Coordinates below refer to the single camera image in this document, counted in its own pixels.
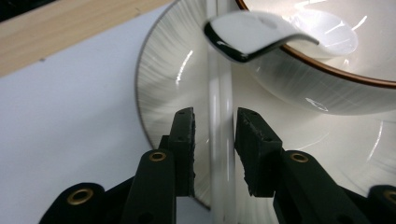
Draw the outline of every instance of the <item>white bowl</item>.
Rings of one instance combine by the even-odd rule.
[[[291,104],[338,115],[396,109],[396,2],[365,0],[237,0],[240,7],[289,17],[299,10],[327,11],[351,25],[357,49],[346,57],[316,60],[284,46],[250,63],[253,76]]]
[[[205,1],[176,1],[153,27],[137,66],[137,102],[153,148],[170,131],[174,113],[187,106],[196,116],[194,171],[196,198],[210,206],[209,105]],[[233,105],[260,113],[285,149],[310,153],[341,186],[365,195],[372,185],[396,185],[396,113],[334,116],[286,104],[233,66]],[[244,170],[236,161],[239,223],[276,223],[271,200],[248,195]]]

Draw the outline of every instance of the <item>black plastic part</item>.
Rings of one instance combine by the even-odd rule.
[[[172,152],[157,149],[142,156],[120,223],[176,223],[175,160]]]
[[[368,203],[374,213],[373,223],[396,222],[396,188],[389,185],[374,186],[370,189]]]
[[[245,169],[250,195],[273,197],[278,183],[282,141],[255,111],[238,108],[235,149]]]
[[[61,193],[41,218],[40,224],[97,224],[104,189],[97,184],[81,183]]]
[[[311,155],[295,150],[285,151],[282,155],[281,174],[285,188],[277,190],[275,196],[276,214],[281,216],[280,220],[287,220],[285,211],[288,209],[283,204],[287,200],[285,195],[289,195],[292,202],[286,203],[286,207],[290,207],[291,203],[296,205],[301,223],[370,223]],[[293,220],[284,223],[298,222]]]
[[[102,214],[104,218],[99,223],[120,223],[123,208],[133,182],[134,178],[129,178],[105,192],[105,197],[102,200],[100,211],[100,214]]]
[[[194,196],[195,116],[192,107],[176,112],[168,140],[168,150],[176,161],[176,196]]]

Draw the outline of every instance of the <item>screw hole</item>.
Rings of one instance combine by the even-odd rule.
[[[153,152],[149,155],[151,161],[163,161],[166,158],[166,154],[163,152]]]
[[[308,162],[309,159],[301,153],[293,153],[290,155],[291,159],[297,162]]]
[[[144,214],[140,215],[137,220],[141,224],[148,224],[152,220],[154,220],[154,215],[152,215],[151,213],[147,212],[147,213],[144,213]]]
[[[67,197],[67,202],[71,205],[79,205],[87,202],[92,196],[92,189],[78,189]]]
[[[353,224],[354,223],[352,218],[350,218],[346,215],[338,216],[337,221],[338,221],[338,223],[341,223],[341,224]]]

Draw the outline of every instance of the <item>brass screw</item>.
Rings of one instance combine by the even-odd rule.
[[[385,190],[384,196],[387,198],[391,203],[396,204],[396,191],[395,190]]]
[[[92,196],[92,189],[78,189],[67,197],[67,202],[71,205],[79,205],[87,202]]]
[[[298,152],[292,153],[290,155],[290,157],[292,160],[297,161],[297,162],[308,162],[309,161],[309,159],[305,155],[298,153]]]
[[[166,154],[163,152],[153,152],[149,155],[151,161],[163,161],[166,158]]]

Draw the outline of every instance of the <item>white plate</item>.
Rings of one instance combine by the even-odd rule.
[[[196,115],[194,169],[197,199],[210,205],[207,43],[202,26],[205,1],[182,0],[159,19],[137,68],[137,102],[149,141],[157,147],[173,116],[193,106]],[[283,103],[258,85],[248,70],[233,66],[233,105],[259,112],[284,142],[317,158],[335,181],[360,194],[372,185],[396,186],[396,114],[340,117]],[[248,196],[237,161],[240,223],[274,223],[271,200]]]

